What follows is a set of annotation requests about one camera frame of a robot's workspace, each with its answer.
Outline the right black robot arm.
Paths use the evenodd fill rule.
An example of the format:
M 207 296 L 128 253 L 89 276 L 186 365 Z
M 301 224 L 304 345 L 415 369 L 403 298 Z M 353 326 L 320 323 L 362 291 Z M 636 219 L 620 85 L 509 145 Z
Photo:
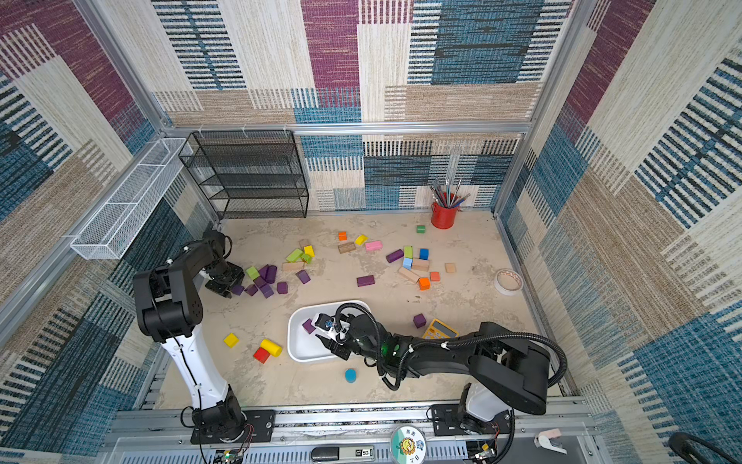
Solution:
M 483 322 L 456 338 L 392 334 L 362 305 L 343 303 L 313 322 L 317 338 L 332 355 L 363 357 L 386 387 L 398 391 L 404 380 L 433 374 L 469 375 L 455 424 L 465 433 L 511 430 L 516 412 L 542 416 L 548 390 L 567 371 L 562 348 L 546 336 L 512 332 Z

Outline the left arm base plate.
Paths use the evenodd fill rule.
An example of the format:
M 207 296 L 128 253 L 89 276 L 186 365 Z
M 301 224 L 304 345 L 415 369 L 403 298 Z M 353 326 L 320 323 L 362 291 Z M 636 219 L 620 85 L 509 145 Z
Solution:
M 274 433 L 276 410 L 243 410 L 243 419 L 235 425 L 209 425 L 206 430 L 193 429 L 192 445 L 228 445 L 268 443 Z

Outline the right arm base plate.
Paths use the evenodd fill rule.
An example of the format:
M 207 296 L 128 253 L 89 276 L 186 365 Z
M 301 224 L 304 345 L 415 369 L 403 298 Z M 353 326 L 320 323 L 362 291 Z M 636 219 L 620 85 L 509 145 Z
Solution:
M 511 429 L 508 411 L 498 413 L 491 421 L 483 421 L 466 413 L 464 407 L 456 403 L 434 404 L 428 408 L 426 417 L 436 436 L 508 434 Z

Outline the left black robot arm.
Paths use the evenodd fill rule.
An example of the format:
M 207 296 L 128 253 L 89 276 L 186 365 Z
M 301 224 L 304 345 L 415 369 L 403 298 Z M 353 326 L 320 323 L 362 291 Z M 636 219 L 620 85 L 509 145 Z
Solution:
M 208 439 L 234 443 L 247 436 L 247 419 L 229 383 L 218 372 L 207 347 L 204 305 L 195 278 L 229 299 L 245 272 L 228 261 L 232 239 L 211 230 L 183 246 L 165 265 L 133 277 L 139 330 L 160 344 L 180 371 L 191 395 L 191 420 L 199 443 Z

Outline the purple cube cluster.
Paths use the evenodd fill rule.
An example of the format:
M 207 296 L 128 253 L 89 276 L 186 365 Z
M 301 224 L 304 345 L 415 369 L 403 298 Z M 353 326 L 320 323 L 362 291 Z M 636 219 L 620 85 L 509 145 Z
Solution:
M 285 281 L 278 282 L 278 284 L 276 284 L 276 290 L 278 294 L 286 295 L 289 290 L 288 283 Z

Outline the small purple cube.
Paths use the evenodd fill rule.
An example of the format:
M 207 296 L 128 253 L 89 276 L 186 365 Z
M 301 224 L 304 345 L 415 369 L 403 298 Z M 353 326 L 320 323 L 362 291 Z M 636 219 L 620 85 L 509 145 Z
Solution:
M 305 329 L 305 332 L 307 332 L 307 334 L 313 334 L 316 331 L 316 327 L 314 326 L 311 319 L 307 319 L 305 320 L 305 322 L 303 322 L 303 328 Z

